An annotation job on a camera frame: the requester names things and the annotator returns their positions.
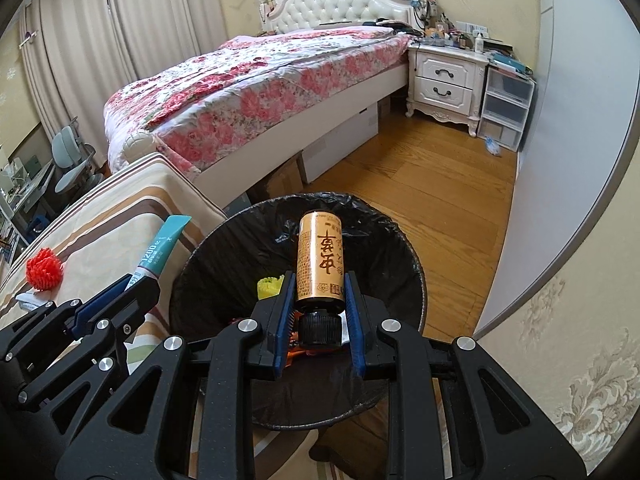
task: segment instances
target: power outlet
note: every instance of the power outlet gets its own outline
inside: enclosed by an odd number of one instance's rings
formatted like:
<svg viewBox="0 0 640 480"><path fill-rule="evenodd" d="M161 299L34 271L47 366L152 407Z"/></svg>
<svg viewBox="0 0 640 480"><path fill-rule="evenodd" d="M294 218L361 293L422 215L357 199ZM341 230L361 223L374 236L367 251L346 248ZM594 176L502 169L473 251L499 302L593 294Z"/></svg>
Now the power outlet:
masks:
<svg viewBox="0 0 640 480"><path fill-rule="evenodd" d="M456 22L456 28L466 32L467 34L473 34L474 30L480 30L485 38L489 37L489 29L483 25L476 25L475 23Z"/></svg>
<svg viewBox="0 0 640 480"><path fill-rule="evenodd" d="M489 37L489 29L486 27L483 27L482 25L475 25L473 23L469 23L469 26L471 27L471 33L473 33L474 30L479 30L480 32L482 32L482 36L484 38L488 38Z"/></svg>

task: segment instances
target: white curtain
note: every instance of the white curtain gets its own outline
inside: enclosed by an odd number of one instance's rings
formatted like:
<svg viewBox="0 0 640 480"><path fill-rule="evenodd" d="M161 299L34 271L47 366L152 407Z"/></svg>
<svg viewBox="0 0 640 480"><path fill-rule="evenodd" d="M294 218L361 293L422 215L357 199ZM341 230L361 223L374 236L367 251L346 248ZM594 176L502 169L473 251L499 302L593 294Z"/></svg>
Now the white curtain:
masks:
<svg viewBox="0 0 640 480"><path fill-rule="evenodd" d="M37 0L31 5L34 10L38 6L50 74L67 115L78 116L80 136L95 147L95 161L101 166L108 150L104 104L135 80L130 63L118 48L107 2ZM55 126L53 134L61 125Z"/></svg>
<svg viewBox="0 0 640 480"><path fill-rule="evenodd" d="M100 165L111 95L227 39L219 0L33 0L20 21L27 30L39 31L23 59L47 135L78 116Z"/></svg>
<svg viewBox="0 0 640 480"><path fill-rule="evenodd" d="M72 116L65 107L58 85L53 78L49 57L42 36L40 20L40 0L33 0L24 7L20 15L20 36L29 32L38 32L37 36L22 48L22 62L27 75L29 90L33 96L40 122L49 140L69 124Z"/></svg>
<svg viewBox="0 0 640 480"><path fill-rule="evenodd" d="M187 0L199 54L216 50L228 40L220 0Z"/></svg>
<svg viewBox="0 0 640 480"><path fill-rule="evenodd" d="M110 0L117 35L138 78L150 77L226 41L219 0Z"/></svg>

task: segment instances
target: yellow sponge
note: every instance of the yellow sponge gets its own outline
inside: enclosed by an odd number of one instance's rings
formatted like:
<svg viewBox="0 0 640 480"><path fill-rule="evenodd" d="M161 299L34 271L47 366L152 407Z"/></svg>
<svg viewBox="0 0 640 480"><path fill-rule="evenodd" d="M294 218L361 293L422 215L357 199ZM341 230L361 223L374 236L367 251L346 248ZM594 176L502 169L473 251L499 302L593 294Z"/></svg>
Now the yellow sponge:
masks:
<svg viewBox="0 0 640 480"><path fill-rule="evenodd" d="M280 293L284 274L279 278L263 278L258 282L258 299L264 300Z"/></svg>

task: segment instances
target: bed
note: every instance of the bed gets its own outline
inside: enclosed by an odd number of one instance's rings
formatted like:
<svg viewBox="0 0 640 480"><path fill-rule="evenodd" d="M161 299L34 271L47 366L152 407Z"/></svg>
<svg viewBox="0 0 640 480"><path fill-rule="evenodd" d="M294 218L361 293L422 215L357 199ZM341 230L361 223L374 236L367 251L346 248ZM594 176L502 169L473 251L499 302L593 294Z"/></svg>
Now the bed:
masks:
<svg viewBox="0 0 640 480"><path fill-rule="evenodd" d="M219 206L406 85L409 37L325 22L412 23L411 0L260 0L263 29L125 87L105 106L110 166L164 153Z"/></svg>

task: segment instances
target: white bed frame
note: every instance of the white bed frame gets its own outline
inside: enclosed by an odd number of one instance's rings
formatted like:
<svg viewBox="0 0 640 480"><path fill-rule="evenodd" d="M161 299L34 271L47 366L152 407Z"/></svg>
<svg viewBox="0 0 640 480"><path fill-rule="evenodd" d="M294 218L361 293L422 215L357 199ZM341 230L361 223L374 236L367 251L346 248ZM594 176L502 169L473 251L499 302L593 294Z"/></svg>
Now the white bed frame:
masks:
<svg viewBox="0 0 640 480"><path fill-rule="evenodd" d="M289 32L324 22L362 22L395 18L413 22L411 0L260 0L263 28ZM196 177L194 184L217 206L224 207L269 172L363 108L408 83L402 64L347 88L270 128Z"/></svg>

